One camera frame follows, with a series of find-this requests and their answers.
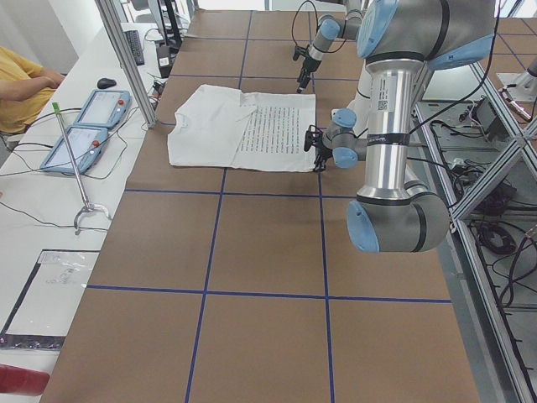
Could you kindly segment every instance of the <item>red object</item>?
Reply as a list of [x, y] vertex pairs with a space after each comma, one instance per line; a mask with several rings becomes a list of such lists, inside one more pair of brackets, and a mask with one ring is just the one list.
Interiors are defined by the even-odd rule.
[[0, 393], [11, 395], [39, 396], [49, 382], [50, 375], [0, 364]]

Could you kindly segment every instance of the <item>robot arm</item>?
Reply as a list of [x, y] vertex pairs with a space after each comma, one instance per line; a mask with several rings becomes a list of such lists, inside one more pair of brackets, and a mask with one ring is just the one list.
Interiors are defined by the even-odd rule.
[[315, 73], [326, 53], [329, 53], [330, 47], [336, 38], [356, 40], [362, 23], [362, 16], [368, 1], [361, 0], [332, 0], [325, 3], [336, 3], [344, 5], [347, 8], [345, 19], [334, 18], [331, 15], [323, 15], [319, 20], [317, 35], [311, 45], [307, 47], [295, 46], [293, 60], [297, 61], [299, 57], [305, 58], [302, 63], [299, 78], [297, 82], [299, 87], [296, 90], [301, 93], [311, 80], [311, 73]]
[[[366, 117], [355, 111], [358, 120], [368, 121], [366, 178], [347, 209], [347, 228], [357, 249], [418, 252], [434, 248], [446, 236], [446, 205], [406, 165], [414, 81], [424, 64], [433, 71], [444, 70], [487, 56], [493, 41], [494, 7], [494, 0], [375, 0], [369, 4], [357, 47], [371, 82], [370, 108]], [[327, 132], [333, 132], [332, 125]], [[318, 137], [332, 150], [337, 165], [357, 162], [356, 138]]]

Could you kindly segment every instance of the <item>person's arm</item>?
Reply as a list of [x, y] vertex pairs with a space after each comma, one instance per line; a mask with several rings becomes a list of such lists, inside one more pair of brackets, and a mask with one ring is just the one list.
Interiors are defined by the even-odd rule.
[[25, 101], [46, 87], [56, 89], [58, 85], [46, 76], [19, 81], [0, 80], [0, 99]]
[[47, 69], [46, 67], [43, 67], [41, 71], [38, 73], [37, 77], [49, 77], [53, 82], [56, 83], [58, 86], [61, 84], [61, 82], [64, 80], [65, 76], [61, 75], [60, 73]]

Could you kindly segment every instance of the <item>metal pole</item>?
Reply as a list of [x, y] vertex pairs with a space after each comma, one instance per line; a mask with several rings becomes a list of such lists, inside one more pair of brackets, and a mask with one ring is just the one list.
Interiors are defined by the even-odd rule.
[[64, 138], [65, 147], [67, 148], [67, 154], [69, 155], [71, 165], [73, 165], [73, 171], [75, 172], [76, 183], [78, 184], [78, 189], [80, 190], [81, 196], [82, 196], [82, 202], [84, 203], [84, 206], [82, 206], [80, 211], [75, 215], [75, 220], [74, 220], [75, 234], [78, 235], [79, 233], [81, 233], [81, 227], [80, 225], [78, 225], [78, 220], [82, 216], [82, 214], [87, 214], [91, 212], [103, 212], [104, 215], [107, 216], [109, 220], [112, 220], [112, 215], [110, 214], [108, 209], [102, 204], [90, 203], [90, 200], [86, 194], [86, 190], [84, 189], [84, 184], [82, 183], [81, 173], [78, 169], [78, 164], [76, 163], [75, 153], [73, 153], [73, 149], [70, 146], [69, 137], [67, 136], [67, 132], [65, 131], [65, 122], [64, 122], [63, 117], [61, 116], [60, 107], [58, 106], [56, 102], [52, 102], [52, 107], [54, 108], [55, 115], [58, 118], [58, 123], [60, 124], [61, 135]]
[[121, 28], [119, 17], [117, 16], [116, 9], [114, 8], [112, 0], [95, 0], [99, 13], [101, 14], [102, 22], [108, 33], [108, 38], [112, 42], [112, 47], [116, 51], [117, 57], [125, 71], [128, 83], [133, 91], [134, 98], [136, 99], [140, 111], [142, 111], [143, 118], [145, 119], [148, 128], [152, 128], [156, 122], [153, 107], [148, 99], [148, 94], [142, 83], [142, 79], [138, 73], [138, 67], [134, 63], [133, 55], [128, 48], [127, 40]]
[[54, 113], [56, 114], [56, 117], [58, 118], [58, 123], [60, 124], [61, 135], [63, 136], [64, 141], [65, 141], [65, 148], [67, 149], [67, 154], [69, 155], [70, 162], [73, 165], [73, 171], [75, 172], [76, 183], [78, 183], [78, 189], [81, 191], [82, 202], [84, 203], [84, 207], [89, 209], [91, 208], [91, 204], [87, 197], [86, 190], [84, 189], [84, 185], [82, 184], [81, 173], [78, 169], [78, 164], [76, 163], [75, 153], [73, 153], [73, 149], [70, 146], [69, 136], [67, 136], [67, 132], [65, 131], [64, 118], [63, 116], [61, 116], [60, 107], [58, 107], [58, 104], [56, 102], [52, 102], [52, 107], [54, 108]]

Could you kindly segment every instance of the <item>person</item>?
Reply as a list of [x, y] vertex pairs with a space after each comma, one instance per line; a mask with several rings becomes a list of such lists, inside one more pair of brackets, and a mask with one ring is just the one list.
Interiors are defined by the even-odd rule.
[[0, 46], [0, 132], [24, 133], [64, 78]]

